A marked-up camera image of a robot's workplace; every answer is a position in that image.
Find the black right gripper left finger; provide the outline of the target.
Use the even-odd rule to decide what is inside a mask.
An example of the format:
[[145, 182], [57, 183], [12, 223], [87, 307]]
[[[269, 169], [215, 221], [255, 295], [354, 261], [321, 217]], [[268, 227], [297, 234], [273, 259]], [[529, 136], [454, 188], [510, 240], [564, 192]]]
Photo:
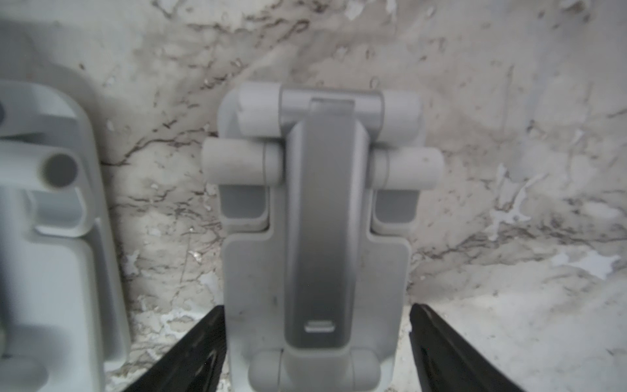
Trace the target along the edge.
[[214, 307], [126, 392], [215, 392], [227, 353], [225, 307]]

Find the grey folding phone stand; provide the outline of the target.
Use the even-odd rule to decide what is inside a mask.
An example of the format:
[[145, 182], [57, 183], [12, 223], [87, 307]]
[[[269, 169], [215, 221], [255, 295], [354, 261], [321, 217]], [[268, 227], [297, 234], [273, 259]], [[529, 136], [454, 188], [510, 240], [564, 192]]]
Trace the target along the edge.
[[383, 391], [394, 375], [421, 193], [444, 159], [412, 91], [247, 82], [202, 173], [219, 197], [236, 391]]

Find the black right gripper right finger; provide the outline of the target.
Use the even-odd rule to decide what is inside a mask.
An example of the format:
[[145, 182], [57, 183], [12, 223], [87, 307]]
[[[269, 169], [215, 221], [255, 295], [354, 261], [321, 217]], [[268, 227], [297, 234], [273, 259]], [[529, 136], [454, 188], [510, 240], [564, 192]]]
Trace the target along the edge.
[[421, 390], [522, 392], [430, 306], [414, 304], [409, 319], [409, 338]]

